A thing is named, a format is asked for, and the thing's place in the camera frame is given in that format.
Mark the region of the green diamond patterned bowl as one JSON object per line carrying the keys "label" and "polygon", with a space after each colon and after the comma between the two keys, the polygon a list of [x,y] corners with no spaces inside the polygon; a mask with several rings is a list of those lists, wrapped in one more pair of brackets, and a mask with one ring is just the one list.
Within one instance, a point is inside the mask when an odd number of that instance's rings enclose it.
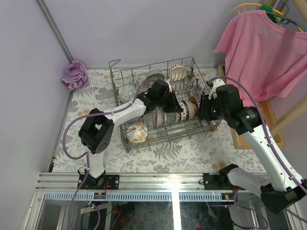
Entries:
{"label": "green diamond patterned bowl", "polygon": [[167,125],[174,125],[178,122],[180,113],[165,113],[165,123]]}

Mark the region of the blue zigzag bowl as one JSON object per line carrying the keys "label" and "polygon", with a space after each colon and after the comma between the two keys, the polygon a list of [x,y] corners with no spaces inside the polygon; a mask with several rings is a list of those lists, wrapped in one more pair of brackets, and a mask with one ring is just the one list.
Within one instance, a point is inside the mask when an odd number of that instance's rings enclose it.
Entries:
{"label": "blue zigzag bowl", "polygon": [[201,99],[199,97],[196,97],[196,101],[197,101],[197,108],[199,109],[201,104]]}

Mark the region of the purple striped bowl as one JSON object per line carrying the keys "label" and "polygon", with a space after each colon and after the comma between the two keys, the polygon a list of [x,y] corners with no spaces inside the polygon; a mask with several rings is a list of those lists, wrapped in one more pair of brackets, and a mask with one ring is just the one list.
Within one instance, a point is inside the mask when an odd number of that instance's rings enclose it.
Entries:
{"label": "purple striped bowl", "polygon": [[153,111],[153,126],[154,128],[161,127],[165,122],[165,115],[162,108],[157,107]]}

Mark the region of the red diamond patterned bowl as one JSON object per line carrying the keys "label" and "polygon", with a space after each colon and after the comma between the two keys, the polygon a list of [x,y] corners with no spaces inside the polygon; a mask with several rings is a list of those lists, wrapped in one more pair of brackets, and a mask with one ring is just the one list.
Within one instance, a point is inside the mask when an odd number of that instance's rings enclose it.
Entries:
{"label": "red diamond patterned bowl", "polygon": [[190,96],[189,101],[195,105],[198,105],[197,98],[195,96]]}

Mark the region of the cream bowl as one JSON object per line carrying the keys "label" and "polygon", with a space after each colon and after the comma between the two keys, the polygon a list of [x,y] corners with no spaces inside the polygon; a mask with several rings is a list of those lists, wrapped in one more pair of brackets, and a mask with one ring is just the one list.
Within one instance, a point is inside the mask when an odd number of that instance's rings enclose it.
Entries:
{"label": "cream bowl", "polygon": [[186,78],[188,70],[181,64],[175,64],[170,69],[169,78],[173,81],[180,81]]}

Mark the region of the black patterned bowl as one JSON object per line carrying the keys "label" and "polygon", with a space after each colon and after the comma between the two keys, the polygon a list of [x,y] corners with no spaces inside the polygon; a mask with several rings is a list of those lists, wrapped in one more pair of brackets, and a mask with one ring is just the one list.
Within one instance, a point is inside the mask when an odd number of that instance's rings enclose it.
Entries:
{"label": "black patterned bowl", "polygon": [[146,73],[146,80],[164,80],[165,76],[159,69],[152,69]]}

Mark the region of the yellow floral bowl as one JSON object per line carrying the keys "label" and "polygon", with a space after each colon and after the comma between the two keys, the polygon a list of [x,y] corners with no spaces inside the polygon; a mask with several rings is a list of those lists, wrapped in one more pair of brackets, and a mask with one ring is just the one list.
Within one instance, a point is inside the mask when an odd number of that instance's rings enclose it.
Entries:
{"label": "yellow floral bowl", "polygon": [[148,136],[147,126],[141,122],[134,123],[128,127],[126,136],[132,144],[145,142]]}

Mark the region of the grey dotted bowl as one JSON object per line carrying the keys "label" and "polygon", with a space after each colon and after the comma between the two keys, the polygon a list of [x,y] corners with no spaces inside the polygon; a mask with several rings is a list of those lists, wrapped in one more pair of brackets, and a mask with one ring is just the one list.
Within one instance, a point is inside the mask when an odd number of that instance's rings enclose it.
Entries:
{"label": "grey dotted bowl", "polygon": [[134,85],[124,85],[118,89],[118,98],[123,104],[127,103],[135,97],[136,90]]}

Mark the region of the brown lattice patterned bowl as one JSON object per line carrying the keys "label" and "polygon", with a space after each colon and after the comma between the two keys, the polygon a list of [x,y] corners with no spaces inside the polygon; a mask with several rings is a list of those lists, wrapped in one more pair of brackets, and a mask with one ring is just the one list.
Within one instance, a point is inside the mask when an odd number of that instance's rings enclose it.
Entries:
{"label": "brown lattice patterned bowl", "polygon": [[185,101],[185,103],[188,107],[189,120],[192,120],[196,117],[197,107],[194,103],[192,103],[190,101]]}

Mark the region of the white bowl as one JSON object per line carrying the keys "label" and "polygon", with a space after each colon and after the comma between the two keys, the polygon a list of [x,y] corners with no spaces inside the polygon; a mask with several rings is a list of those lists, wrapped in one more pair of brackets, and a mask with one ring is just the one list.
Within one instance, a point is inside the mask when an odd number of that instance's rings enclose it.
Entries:
{"label": "white bowl", "polygon": [[179,105],[183,109],[183,111],[180,113],[181,115],[181,122],[187,121],[189,119],[189,109],[187,104],[184,101],[179,102]]}

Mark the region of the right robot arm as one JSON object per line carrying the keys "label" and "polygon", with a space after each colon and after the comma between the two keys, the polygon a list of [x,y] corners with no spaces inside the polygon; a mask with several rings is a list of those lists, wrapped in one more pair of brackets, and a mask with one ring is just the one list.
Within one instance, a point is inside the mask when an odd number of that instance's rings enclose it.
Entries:
{"label": "right robot arm", "polygon": [[207,121],[226,121],[252,147],[268,175],[267,179],[261,178],[230,164],[219,171],[218,181],[222,188],[235,185],[248,190],[275,214],[306,196],[307,181],[276,145],[258,107],[243,106],[237,87],[214,80],[210,93],[201,96],[197,116]]}

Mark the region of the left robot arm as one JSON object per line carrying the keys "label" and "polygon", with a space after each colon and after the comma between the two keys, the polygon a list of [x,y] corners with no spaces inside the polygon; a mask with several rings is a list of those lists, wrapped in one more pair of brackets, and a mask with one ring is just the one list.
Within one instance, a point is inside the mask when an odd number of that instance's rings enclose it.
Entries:
{"label": "left robot arm", "polygon": [[89,185],[94,189],[104,186],[103,152],[110,144],[114,128],[152,112],[157,107],[166,113],[183,112],[173,90],[174,84],[173,80],[157,80],[146,92],[137,92],[131,100],[116,108],[103,112],[97,108],[90,111],[78,134],[81,143],[90,151],[87,157]]}

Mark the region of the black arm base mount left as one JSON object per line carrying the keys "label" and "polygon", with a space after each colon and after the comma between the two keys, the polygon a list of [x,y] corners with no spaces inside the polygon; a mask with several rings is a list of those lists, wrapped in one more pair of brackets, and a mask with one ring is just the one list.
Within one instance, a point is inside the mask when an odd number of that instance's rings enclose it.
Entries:
{"label": "black arm base mount left", "polygon": [[87,177],[86,174],[88,173],[88,170],[85,167],[81,167],[78,170],[78,186],[84,181],[84,183],[81,186],[81,189],[85,190],[118,190],[119,187],[119,175],[115,174],[106,174],[106,172],[103,172],[102,175],[100,175],[98,178],[92,177],[90,174],[88,174]]}

